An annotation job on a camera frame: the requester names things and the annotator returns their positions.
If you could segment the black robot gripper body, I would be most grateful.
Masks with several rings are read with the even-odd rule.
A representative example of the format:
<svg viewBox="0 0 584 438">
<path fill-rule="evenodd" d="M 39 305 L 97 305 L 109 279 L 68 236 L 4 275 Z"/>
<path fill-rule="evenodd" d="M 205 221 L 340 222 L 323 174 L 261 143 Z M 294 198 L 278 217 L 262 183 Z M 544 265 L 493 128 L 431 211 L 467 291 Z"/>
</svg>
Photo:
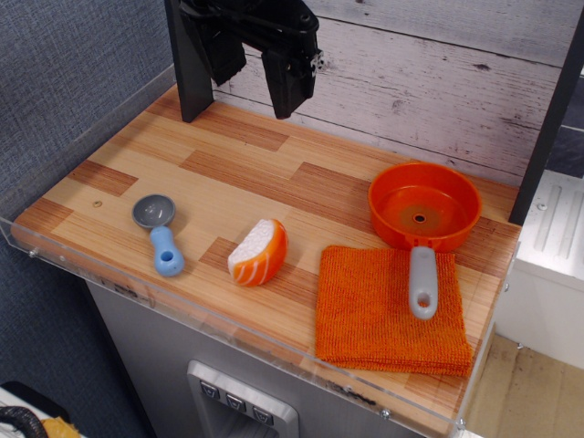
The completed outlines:
<svg viewBox="0 0 584 438">
<path fill-rule="evenodd" d="M 302 1 L 181 1 L 179 10 L 200 56 L 198 26 L 215 24 L 238 38 L 243 48 L 263 53 L 282 47 L 308 58 L 316 72 L 319 22 Z"/>
</svg>

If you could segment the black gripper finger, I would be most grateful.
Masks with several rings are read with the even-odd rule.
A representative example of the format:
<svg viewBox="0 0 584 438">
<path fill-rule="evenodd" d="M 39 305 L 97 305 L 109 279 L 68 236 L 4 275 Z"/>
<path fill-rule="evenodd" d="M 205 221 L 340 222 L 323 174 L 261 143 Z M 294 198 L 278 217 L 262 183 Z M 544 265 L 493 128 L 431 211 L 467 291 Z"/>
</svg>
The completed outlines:
<svg viewBox="0 0 584 438">
<path fill-rule="evenodd" d="M 282 47 L 269 49 L 261 56 L 266 84 L 275 117 L 288 119 L 314 94 L 316 72 L 306 57 L 295 57 Z"/>
<path fill-rule="evenodd" d="M 198 26 L 203 64 L 216 85 L 221 86 L 246 64 L 243 43 L 215 24 Z"/>
</svg>

